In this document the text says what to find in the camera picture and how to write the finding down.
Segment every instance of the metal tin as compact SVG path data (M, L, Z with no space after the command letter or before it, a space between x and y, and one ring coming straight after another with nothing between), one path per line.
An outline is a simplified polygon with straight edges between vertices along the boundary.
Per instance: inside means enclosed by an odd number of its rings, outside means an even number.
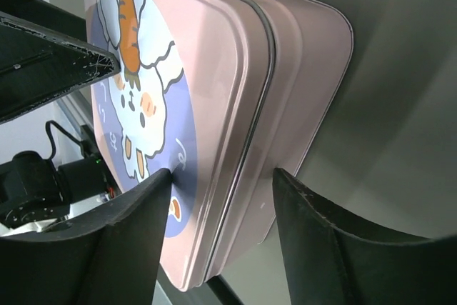
M351 27L313 0L84 1L89 41L122 66L92 86L99 148L123 191L172 170L161 265L185 291L265 238L272 170L298 171Z

